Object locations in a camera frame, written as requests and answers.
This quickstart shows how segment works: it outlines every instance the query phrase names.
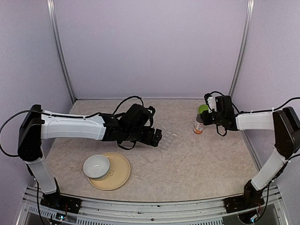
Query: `round tray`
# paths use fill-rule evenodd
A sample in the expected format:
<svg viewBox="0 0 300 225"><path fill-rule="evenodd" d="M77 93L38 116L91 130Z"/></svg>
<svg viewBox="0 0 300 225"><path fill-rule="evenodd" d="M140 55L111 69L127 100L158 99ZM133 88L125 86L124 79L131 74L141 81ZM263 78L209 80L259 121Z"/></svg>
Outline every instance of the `round tray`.
<svg viewBox="0 0 300 225"><path fill-rule="evenodd" d="M110 191L121 187L130 176L131 168L128 160L123 155L115 152L106 152L102 155L109 160L109 172L102 180L89 178L90 183L94 187L104 191Z"/></svg>

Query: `white wall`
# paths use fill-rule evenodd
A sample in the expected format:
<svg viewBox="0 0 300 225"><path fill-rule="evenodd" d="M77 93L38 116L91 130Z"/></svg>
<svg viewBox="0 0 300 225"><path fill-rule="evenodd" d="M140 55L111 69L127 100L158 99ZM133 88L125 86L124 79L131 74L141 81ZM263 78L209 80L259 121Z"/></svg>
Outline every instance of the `white wall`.
<svg viewBox="0 0 300 225"><path fill-rule="evenodd" d="M300 96L300 1L256 0L233 101L240 110L260 110L278 107L295 96ZM288 105L300 117L300 101ZM272 153L274 133L247 135L264 164ZM288 165L277 183L292 225L299 225L300 158Z"/></svg>
<svg viewBox="0 0 300 225"><path fill-rule="evenodd" d="M229 91L247 0L59 0L55 8L79 99Z"/></svg>
<svg viewBox="0 0 300 225"><path fill-rule="evenodd" d="M68 112L71 102L55 51L46 1L0 1L0 124L14 113L41 104ZM3 148L16 154L23 116L11 121L1 135ZM25 163L0 152L0 224L10 225L27 185L32 181Z"/></svg>

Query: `wire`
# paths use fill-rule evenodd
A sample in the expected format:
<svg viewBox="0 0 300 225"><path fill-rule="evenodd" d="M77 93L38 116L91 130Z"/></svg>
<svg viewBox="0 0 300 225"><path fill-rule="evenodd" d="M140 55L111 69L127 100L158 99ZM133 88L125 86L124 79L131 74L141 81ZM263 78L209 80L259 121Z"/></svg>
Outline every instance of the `wire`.
<svg viewBox="0 0 300 225"><path fill-rule="evenodd" d="M261 212L262 212L262 205L258 203L258 213L261 214Z"/></svg>
<svg viewBox="0 0 300 225"><path fill-rule="evenodd" d="M256 223L257 221L259 221L259 220L263 217L264 213L266 212L267 205L268 205L268 200L269 200L270 183L268 184L268 191L267 191L266 205L265 205L265 207L264 207L264 209L263 209L263 211L262 211L262 214L259 216L259 218L258 218L257 220L254 221L254 223Z"/></svg>
<svg viewBox="0 0 300 225"><path fill-rule="evenodd" d="M97 112L97 113L94 113L94 114L92 114L92 115L85 116L84 119L88 119L88 118L91 118L91 117L93 117L93 116L97 116L97 115L99 115L99 114L102 114L102 113L101 113L101 112Z"/></svg>
<svg viewBox="0 0 300 225"><path fill-rule="evenodd" d="M225 129L225 133L221 134L219 131L219 125L216 125L216 129L217 129L217 134L220 135L221 137L225 137L227 135L227 129Z"/></svg>
<svg viewBox="0 0 300 225"><path fill-rule="evenodd" d="M216 91L216 90L214 90L214 91L211 92L210 94L212 95L212 94L214 94L214 93L217 93L217 94L219 94L219 95L225 96L223 93L221 93L220 91ZM235 110L236 110L238 113L240 113L240 111L239 111L238 108L235 106L235 104L232 103L232 105L233 105L233 107L235 108Z"/></svg>
<svg viewBox="0 0 300 225"><path fill-rule="evenodd" d="M291 160L292 158L296 158L298 156L300 156L300 154L290 157L289 160Z"/></svg>
<svg viewBox="0 0 300 225"><path fill-rule="evenodd" d="M20 111L20 112L16 113L15 115L11 116L8 120L6 120L6 121L2 124L2 126L1 126L1 128L0 128L0 134L1 134L1 132L2 132L2 130L3 130L3 128L4 128L4 126L5 126L8 122L10 122L14 117L16 117L16 116L18 116L18 115L20 115L20 114L23 114L23 113L40 113L40 114L43 114L43 115L50 116L50 114L48 114L48 113L41 112L41 111L36 111L36 110L24 110L24 111ZM1 150L5 155L7 155L8 157L19 157L19 155L10 155L10 154L6 153L6 152L4 151L4 149L2 148L1 143L0 143L0 150Z"/></svg>
<svg viewBox="0 0 300 225"><path fill-rule="evenodd" d="M300 99L300 97L293 97L290 98L289 100L287 100L285 103L283 103L280 107L277 107L275 109L265 109L265 110L258 110L258 111L249 111L249 112L245 112L245 111L241 111L241 113L266 113L266 112L272 112L272 111L276 111L278 109L281 109L282 107L284 107L286 104L288 104L289 102L296 100L296 99Z"/></svg>
<svg viewBox="0 0 300 225"><path fill-rule="evenodd" d="M43 221L43 218L42 218L42 215L41 215L41 210L40 210L40 208L39 208L39 200L38 200L39 184L38 184L38 181L37 181L37 180L36 180L36 182L37 182L37 210L38 210L38 215L39 215L39 218L40 218L41 221L42 221L42 224L43 224L43 225L46 225L46 224L44 223L44 221Z"/></svg>
<svg viewBox="0 0 300 225"><path fill-rule="evenodd" d="M112 114L114 115L114 114L117 112L117 110L120 108L120 106L121 106L124 102L126 102L127 100L129 100L129 99L131 99L131 98L137 98L137 99L139 99L139 100L142 102L142 106L144 107L144 102L143 102L142 98L139 97L139 96L133 95L133 96L130 96L130 97L124 99L123 101L121 101L121 102L118 104L117 108L113 111Z"/></svg>

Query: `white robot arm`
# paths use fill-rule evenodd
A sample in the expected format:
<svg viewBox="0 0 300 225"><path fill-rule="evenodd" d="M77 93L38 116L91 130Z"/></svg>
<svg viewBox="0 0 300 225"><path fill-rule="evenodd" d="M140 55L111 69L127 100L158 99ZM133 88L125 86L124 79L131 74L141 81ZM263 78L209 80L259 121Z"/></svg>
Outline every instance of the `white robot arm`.
<svg viewBox="0 0 300 225"><path fill-rule="evenodd" d="M81 200L60 194L58 184L51 175L41 149L41 140L69 137L116 141L125 150L123 141L157 147L162 138L161 130L152 128L155 109L133 104L121 114L95 113L71 115L43 111L40 105L32 106L19 131L18 156L27 164L43 192L41 205L57 210L78 213Z"/></svg>
<svg viewBox="0 0 300 225"><path fill-rule="evenodd" d="M223 126L227 130L273 130L275 148L261 170L244 187L244 194L224 200L228 213L250 209L264 204L263 190L287 166L289 158L300 147L300 121L292 107L282 110L240 112L235 114L230 96L204 96L209 110L201 114L204 125Z"/></svg>

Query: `green ball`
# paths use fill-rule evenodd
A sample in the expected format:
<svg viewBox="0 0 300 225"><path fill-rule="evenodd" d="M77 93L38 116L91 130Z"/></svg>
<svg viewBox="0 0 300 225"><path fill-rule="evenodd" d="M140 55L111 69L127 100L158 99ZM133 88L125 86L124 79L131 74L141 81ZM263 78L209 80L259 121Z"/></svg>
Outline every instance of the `green ball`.
<svg viewBox="0 0 300 225"><path fill-rule="evenodd" d="M201 114L205 110L208 110L208 106L206 104L199 106L198 112Z"/></svg>

